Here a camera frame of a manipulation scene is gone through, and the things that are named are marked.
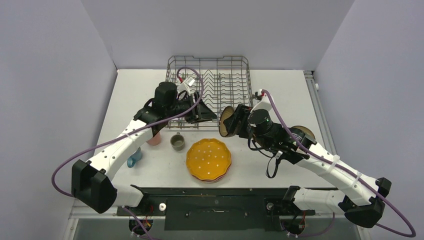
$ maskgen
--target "gray wall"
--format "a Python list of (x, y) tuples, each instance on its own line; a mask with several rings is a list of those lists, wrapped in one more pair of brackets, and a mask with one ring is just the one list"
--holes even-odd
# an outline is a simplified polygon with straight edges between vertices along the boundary
[(79, 0), (3, 1), (0, 33), (0, 239), (62, 239), (50, 176), (96, 141), (116, 69)]
[[(423, 238), (424, 1), (356, 0), (315, 72), (338, 154), (392, 181)], [(386, 208), (380, 223), (409, 232)], [(379, 227), (373, 239), (403, 239)]]
[(255, 69), (314, 70), (354, 0), (81, 0), (118, 69), (172, 55), (245, 55)]

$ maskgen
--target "white table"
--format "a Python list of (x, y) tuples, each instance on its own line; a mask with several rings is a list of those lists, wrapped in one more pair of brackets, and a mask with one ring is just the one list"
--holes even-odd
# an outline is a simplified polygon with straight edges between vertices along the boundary
[[(134, 114), (153, 96), (158, 84), (165, 80), (165, 74), (166, 70), (119, 70), (98, 143), (111, 140), (122, 132)], [(288, 126), (305, 126), (312, 130), (318, 142), (323, 142), (303, 71), (251, 70), (250, 75), (253, 91), (259, 88), (269, 90)], [(274, 112), (270, 115), (277, 123)], [(180, 132), (186, 141), (186, 148), (180, 152), (174, 151), (169, 144), (171, 136), (176, 132)], [(218, 128), (198, 131), (164, 128), (160, 133), (161, 144), (144, 144), (141, 147), (142, 160), (133, 168), (122, 165), (112, 181), (113, 184), (155, 188), (287, 188), (292, 185), (307, 188), (333, 187), (314, 173), (287, 161), (281, 162), (275, 178), (268, 179), (265, 176), (268, 159), (249, 150), (246, 139), (237, 136), (221, 137)], [(204, 138), (216, 138), (224, 142), (231, 151), (231, 168), (216, 183), (200, 182), (186, 168), (187, 150), (193, 143)]]

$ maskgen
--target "plate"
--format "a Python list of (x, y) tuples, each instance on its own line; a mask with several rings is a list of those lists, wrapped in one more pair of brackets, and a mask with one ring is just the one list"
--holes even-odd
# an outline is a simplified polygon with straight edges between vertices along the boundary
[(194, 143), (187, 151), (185, 165), (193, 177), (202, 182), (216, 182), (231, 166), (231, 153), (216, 138), (205, 138)]

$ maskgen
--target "white knob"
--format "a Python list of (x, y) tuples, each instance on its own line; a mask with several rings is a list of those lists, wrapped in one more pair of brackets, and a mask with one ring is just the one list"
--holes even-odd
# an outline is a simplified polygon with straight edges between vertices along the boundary
[(167, 209), (167, 205), (165, 203), (161, 203), (159, 204), (159, 210), (161, 210), (162, 212), (165, 211)]

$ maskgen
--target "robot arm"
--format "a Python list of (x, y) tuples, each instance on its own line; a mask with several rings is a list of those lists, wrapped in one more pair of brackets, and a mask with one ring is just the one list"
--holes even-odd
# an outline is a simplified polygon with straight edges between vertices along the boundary
[(154, 98), (146, 102), (117, 137), (120, 140), (88, 159), (78, 160), (72, 166), (71, 194), (93, 208), (104, 213), (111, 206), (136, 207), (143, 194), (131, 186), (116, 186), (112, 179), (123, 163), (145, 142), (154, 137), (168, 122), (155, 124), (150, 128), (137, 131), (148, 124), (182, 114), (197, 101), (198, 105), (184, 115), (189, 123), (200, 123), (216, 119), (214, 114), (199, 98), (199, 93), (190, 92), (194, 80), (189, 77), (180, 87), (172, 82), (161, 82), (156, 88)]
[[(359, 177), (384, 197), (389, 194), (391, 182), (385, 178), (375, 179), (366, 176), (350, 167), (341, 161), (338, 155), (330, 154), (321, 146), (306, 127), (289, 128), (298, 142), (316, 155), (325, 158), (328, 163), (302, 151), (281, 124), (273, 123), (271, 120), (268, 113), (272, 109), (269, 97), (256, 93), (255, 98), (260, 102), (253, 108), (240, 104), (235, 110), (230, 106), (224, 109), (219, 120), (221, 136), (238, 135), (240, 138), (248, 139), (251, 150), (263, 150), (273, 154), (276, 168), (281, 160), (289, 161), (310, 170), (338, 189), (313, 190), (291, 186), (283, 200), (293, 203), (299, 211), (344, 213), (351, 222), (372, 228), (382, 217), (385, 204), (359, 181)], [(251, 148), (251, 141), (258, 143), (260, 147)], [(336, 167), (336, 164), (356, 173), (358, 177), (351, 176), (345, 170)]]

